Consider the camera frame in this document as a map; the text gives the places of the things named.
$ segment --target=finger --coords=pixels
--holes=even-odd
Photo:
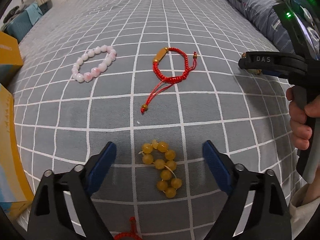
[[[293,90],[292,90],[292,88],[288,88],[287,89],[287,92],[285,93],[285,96],[289,101],[293,100]]]
[[[306,123],[307,115],[301,110],[295,101],[291,101],[289,104],[289,114],[293,120],[299,123]]]
[[[305,139],[305,140],[309,140],[311,138],[312,129],[309,126],[302,124],[302,123],[299,123],[299,122],[296,122],[293,119],[290,119],[290,126],[291,126],[292,132],[296,136],[298,136],[302,139]]]
[[[306,114],[313,118],[320,117],[320,95],[304,108]]]
[[[294,133],[291,134],[291,140],[293,145],[300,150],[306,150],[309,148],[309,141],[296,136]]]

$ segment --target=gray checkered bedsheet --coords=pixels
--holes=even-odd
[[[76,59],[103,44],[117,50],[116,61],[89,83],[72,80]],[[190,62],[196,51],[198,65],[142,116],[140,106],[159,82],[152,58],[165,46],[183,50]],[[237,65],[244,51],[275,48],[225,0],[67,0],[34,26],[20,50],[26,61],[10,91],[28,181],[35,191],[45,170],[69,171],[115,142],[116,163],[92,196],[112,234],[130,230],[128,219],[135,216],[144,240],[203,239],[227,198],[202,158],[208,139],[249,170],[273,169],[287,200],[300,187],[289,143],[289,84]],[[88,60],[81,72],[103,57]],[[183,58],[169,53],[160,69],[181,75]],[[183,186],[174,199],[158,192],[158,172],[138,155],[154,138],[177,152]],[[81,233],[70,195],[66,200]]]

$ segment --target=orange box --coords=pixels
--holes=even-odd
[[[22,65],[17,40],[0,32],[0,83],[6,87]]]
[[[33,200],[14,131],[13,96],[0,84],[0,206],[13,221]]]

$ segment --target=sleeve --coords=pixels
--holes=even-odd
[[[305,228],[320,204],[320,198],[317,198],[316,200],[301,206],[308,188],[309,184],[306,184],[301,189],[299,189],[293,195],[289,203],[292,239],[295,239]]]

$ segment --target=red cord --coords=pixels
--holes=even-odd
[[[135,217],[131,217],[129,221],[131,223],[131,232],[119,233],[114,237],[114,240],[119,240],[125,237],[131,237],[135,240],[142,240],[142,238],[137,235],[137,226],[136,226]]]
[[[158,68],[158,65],[159,63],[158,62],[154,62],[153,63],[153,72],[156,74],[156,76],[161,80],[159,82],[158,85],[156,85],[156,87],[151,91],[149,97],[147,98],[146,100],[146,105],[148,106],[151,102],[151,100],[158,94],[160,94],[161,92],[167,90],[169,87],[172,87],[174,84],[177,84],[183,80],[185,80],[189,74],[190,71],[194,70],[197,66],[197,54],[196,52],[193,53],[193,64],[192,64],[192,67],[189,67],[189,63],[188,63],[188,56],[187,54],[185,54],[182,50],[180,49],[177,49],[177,48],[169,48],[169,51],[174,51],[174,52],[177,52],[179,53],[181,56],[183,56],[184,58],[184,72],[181,76],[175,76],[175,77],[166,77],[164,76],[159,68]],[[159,87],[163,84],[163,83],[169,83],[170,85],[164,87],[164,88],[161,88],[159,89]],[[140,111],[141,111],[141,114],[144,114],[144,112],[147,110],[148,108],[145,108],[145,107],[141,107]]]

